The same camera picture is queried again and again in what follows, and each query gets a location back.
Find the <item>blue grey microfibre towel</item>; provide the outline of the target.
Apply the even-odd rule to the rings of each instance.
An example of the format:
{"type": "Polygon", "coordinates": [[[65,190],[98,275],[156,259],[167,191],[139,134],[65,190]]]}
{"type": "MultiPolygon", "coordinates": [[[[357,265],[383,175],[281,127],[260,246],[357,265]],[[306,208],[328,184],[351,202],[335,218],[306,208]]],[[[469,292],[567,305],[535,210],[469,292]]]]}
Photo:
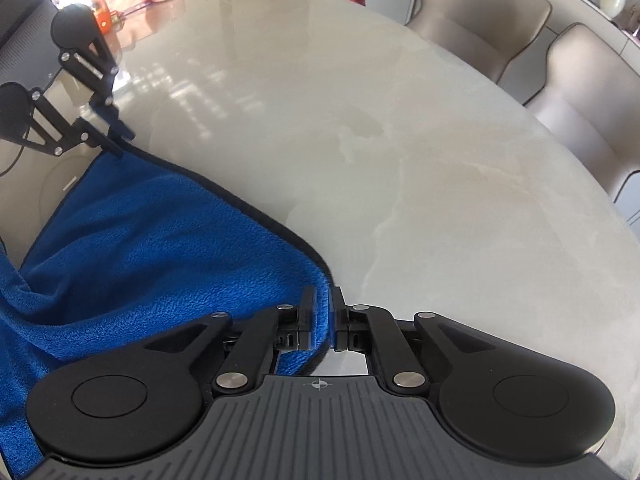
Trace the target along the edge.
{"type": "Polygon", "coordinates": [[[30,389],[52,370],[216,311],[245,320],[317,293],[312,343],[279,360],[315,370],[329,348],[331,272],[301,237],[220,185],[131,145],[102,153],[21,264],[1,263],[1,454],[42,459],[30,389]]]}

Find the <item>beige dining chair near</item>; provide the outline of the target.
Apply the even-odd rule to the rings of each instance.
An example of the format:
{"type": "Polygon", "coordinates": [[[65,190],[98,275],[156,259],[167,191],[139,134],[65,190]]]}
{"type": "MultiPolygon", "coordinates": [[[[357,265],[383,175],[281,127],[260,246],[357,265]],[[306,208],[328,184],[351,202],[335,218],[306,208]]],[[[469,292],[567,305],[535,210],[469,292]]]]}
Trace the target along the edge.
{"type": "Polygon", "coordinates": [[[639,75],[584,24],[548,47],[546,80],[525,107],[612,200],[639,172],[639,75]]]}

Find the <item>beige dining chair far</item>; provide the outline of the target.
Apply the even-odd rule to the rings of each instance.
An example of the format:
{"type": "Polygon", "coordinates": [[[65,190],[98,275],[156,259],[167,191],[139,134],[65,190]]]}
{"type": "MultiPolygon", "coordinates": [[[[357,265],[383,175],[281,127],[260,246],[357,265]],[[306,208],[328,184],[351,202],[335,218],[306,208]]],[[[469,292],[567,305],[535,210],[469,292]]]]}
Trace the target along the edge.
{"type": "Polygon", "coordinates": [[[551,12],[548,0],[419,0],[408,27],[499,82],[551,12]]]}

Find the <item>orange box on table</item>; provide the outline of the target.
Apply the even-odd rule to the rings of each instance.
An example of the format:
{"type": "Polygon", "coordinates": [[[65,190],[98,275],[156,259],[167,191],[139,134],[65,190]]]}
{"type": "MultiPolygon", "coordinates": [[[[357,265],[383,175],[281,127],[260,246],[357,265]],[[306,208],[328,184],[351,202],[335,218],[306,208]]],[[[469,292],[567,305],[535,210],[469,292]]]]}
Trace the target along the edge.
{"type": "Polygon", "coordinates": [[[122,26],[122,14],[111,10],[104,0],[93,0],[91,10],[103,35],[122,26]]]}

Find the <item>beige dining chair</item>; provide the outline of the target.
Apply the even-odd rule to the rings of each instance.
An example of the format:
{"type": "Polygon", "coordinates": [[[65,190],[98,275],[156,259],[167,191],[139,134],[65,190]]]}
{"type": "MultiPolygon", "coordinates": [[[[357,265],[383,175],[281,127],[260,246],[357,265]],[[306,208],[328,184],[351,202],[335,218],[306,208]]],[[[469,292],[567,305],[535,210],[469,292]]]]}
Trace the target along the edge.
{"type": "Polygon", "coordinates": [[[612,200],[639,172],[639,75],[584,24],[548,47],[546,80],[525,107],[612,200]]]}
{"type": "Polygon", "coordinates": [[[408,27],[499,82],[551,12],[548,0],[419,0],[408,27]]]}

